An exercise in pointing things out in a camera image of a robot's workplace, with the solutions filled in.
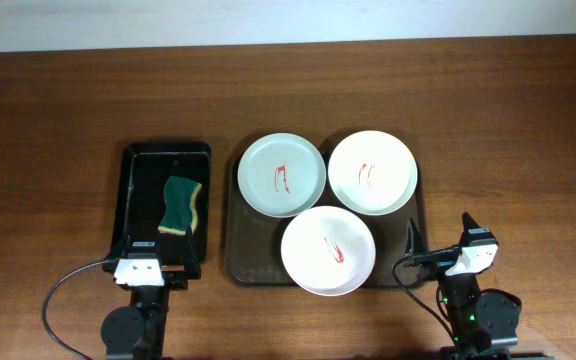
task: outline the white plate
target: white plate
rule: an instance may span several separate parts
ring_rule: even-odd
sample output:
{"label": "white plate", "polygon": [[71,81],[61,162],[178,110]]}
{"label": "white plate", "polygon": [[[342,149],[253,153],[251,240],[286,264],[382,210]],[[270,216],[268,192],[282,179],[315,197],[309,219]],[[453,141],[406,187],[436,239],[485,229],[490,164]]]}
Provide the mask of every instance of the white plate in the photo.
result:
{"label": "white plate", "polygon": [[343,295],[361,286],[372,272],[375,242],[355,214],[319,206],[288,224],[281,259],[302,288],[317,295]]}
{"label": "white plate", "polygon": [[417,186],[417,164],[396,137],[362,131],[345,138],[328,163],[330,187],[348,208],[385,215],[402,207]]}
{"label": "white plate", "polygon": [[290,217],[309,209],[326,186],[326,165],[308,140],[272,134],[255,141],[237,172],[244,199],[262,214]]}

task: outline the plastic tray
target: plastic tray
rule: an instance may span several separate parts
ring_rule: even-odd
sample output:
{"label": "plastic tray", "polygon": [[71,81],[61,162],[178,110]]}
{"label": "plastic tray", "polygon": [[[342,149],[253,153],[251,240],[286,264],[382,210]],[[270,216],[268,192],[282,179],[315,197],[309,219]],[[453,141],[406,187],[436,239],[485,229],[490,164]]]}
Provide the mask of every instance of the plastic tray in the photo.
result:
{"label": "plastic tray", "polygon": [[[230,164],[228,213],[226,226],[226,273],[241,286],[297,286],[281,261],[281,238],[293,218],[277,219],[254,210],[241,195],[237,185],[239,159]],[[329,184],[315,206],[346,208],[333,194]],[[409,250],[410,219],[416,224],[423,249],[428,249],[421,171],[411,199],[399,210],[383,216],[357,214],[368,226],[375,240],[377,257],[370,277],[361,286],[373,289],[397,289],[392,276],[395,261]],[[397,273],[407,287],[423,285],[417,281],[416,268],[400,268]]]}
{"label": "plastic tray", "polygon": [[130,236],[130,243],[156,239],[162,266],[183,264],[179,237],[161,234],[157,230],[166,212],[164,185],[170,176],[185,177],[203,185],[197,196],[199,223],[192,234],[192,241],[198,260],[205,259],[210,146],[202,142],[136,143],[126,147],[121,163],[111,249],[126,235]]}

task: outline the wood grain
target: wood grain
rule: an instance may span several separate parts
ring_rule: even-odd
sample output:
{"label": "wood grain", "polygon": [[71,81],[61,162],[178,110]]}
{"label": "wood grain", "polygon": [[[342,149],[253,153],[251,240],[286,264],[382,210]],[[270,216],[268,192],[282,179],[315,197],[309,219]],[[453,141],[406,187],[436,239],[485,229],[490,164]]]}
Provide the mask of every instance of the wood grain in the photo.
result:
{"label": "wood grain", "polygon": [[[320,145],[368,128],[423,167],[432,248],[458,241],[463,211],[498,236],[480,282],[524,300],[518,350],[576,358],[576,36],[554,36],[0,54],[0,359],[68,358],[41,302],[105,256],[121,149],[148,139],[213,153],[204,277],[171,296],[167,355],[405,358],[447,345],[400,292],[330,299],[224,274],[226,161],[261,133]],[[60,289],[49,319],[103,358],[101,322],[128,299],[91,271]]]}

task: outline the green scouring pad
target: green scouring pad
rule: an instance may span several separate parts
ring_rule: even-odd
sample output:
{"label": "green scouring pad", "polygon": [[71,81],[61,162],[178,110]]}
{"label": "green scouring pad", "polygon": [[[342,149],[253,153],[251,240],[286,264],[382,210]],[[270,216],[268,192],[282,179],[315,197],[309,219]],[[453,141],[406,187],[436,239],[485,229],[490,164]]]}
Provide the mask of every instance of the green scouring pad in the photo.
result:
{"label": "green scouring pad", "polygon": [[186,178],[171,176],[164,185],[166,213],[157,228],[160,233],[185,235],[188,225],[193,233],[197,229],[199,217],[195,202],[201,184]]}

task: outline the black cable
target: black cable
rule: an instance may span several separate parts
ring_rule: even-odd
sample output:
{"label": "black cable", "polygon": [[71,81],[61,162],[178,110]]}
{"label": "black cable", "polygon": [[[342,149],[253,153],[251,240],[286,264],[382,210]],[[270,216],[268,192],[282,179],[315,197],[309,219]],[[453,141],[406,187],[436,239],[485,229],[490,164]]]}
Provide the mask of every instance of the black cable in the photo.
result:
{"label": "black cable", "polygon": [[437,292],[435,293],[435,299],[437,300],[437,307],[439,308],[441,316],[443,316],[444,319],[446,319],[446,321],[450,321],[448,319],[448,314],[446,314],[446,312],[444,311],[444,307],[441,305],[441,296],[439,296],[439,293],[441,293],[441,289],[439,288],[439,286],[437,286]]}
{"label": "black cable", "polygon": [[46,318],[46,311],[48,310],[48,303],[50,302],[50,298],[52,297],[52,295],[55,293],[55,291],[57,291],[57,289],[59,288],[59,286],[61,286],[61,284],[63,284],[64,282],[66,282],[66,280],[68,280],[71,276],[80,273],[84,270],[88,270],[92,267],[98,266],[98,265],[103,265],[103,264],[107,264],[107,263],[111,263],[111,262],[115,262],[116,260],[102,260],[102,261],[97,261],[94,263],[90,263],[88,265],[82,266],[79,269],[71,272],[70,274],[64,276],[63,278],[61,278],[61,280],[57,281],[57,283],[55,285],[53,285],[52,288],[50,288],[50,291],[48,291],[48,295],[46,295],[46,299],[44,300],[44,304],[41,307],[41,321],[44,323],[44,329],[46,329],[46,332],[48,332],[48,335],[50,335],[50,337],[55,340],[55,342],[57,344],[59,344],[59,346],[61,346],[62,348],[70,351],[71,353],[77,355],[78,357],[82,358],[82,359],[86,359],[86,360],[92,360],[91,357],[73,349],[72,347],[70,347],[70,345],[66,344],[65,342],[61,341],[60,338],[57,337],[57,335],[55,335],[55,333],[52,331],[52,329],[50,328],[50,325],[48,325],[48,319]]}
{"label": "black cable", "polygon": [[399,266],[399,264],[411,260],[415,257],[415,255],[410,255],[410,256],[406,256],[403,257],[399,260],[397,260],[397,262],[395,263],[395,265],[392,267],[392,275],[395,278],[395,281],[397,282],[397,285],[399,285],[399,287],[401,288],[401,290],[403,290],[408,296],[410,296],[410,298],[417,303],[417,305],[421,306],[424,310],[428,311],[432,316],[435,317],[435,319],[437,319],[437,321],[439,321],[439,323],[441,324],[441,326],[444,327],[444,330],[446,330],[446,332],[448,333],[448,336],[450,336],[450,341],[452,341],[452,343],[457,346],[457,342],[455,341],[455,336],[453,335],[452,331],[450,330],[450,328],[448,327],[448,325],[446,325],[446,323],[439,317],[439,315],[437,315],[436,312],[434,312],[431,308],[429,308],[426,304],[424,304],[423,302],[421,302],[421,300],[417,299],[417,297],[415,295],[413,295],[410,290],[408,290],[408,288],[406,288],[406,286],[401,282],[401,280],[399,280],[399,276],[397,276],[397,266]]}

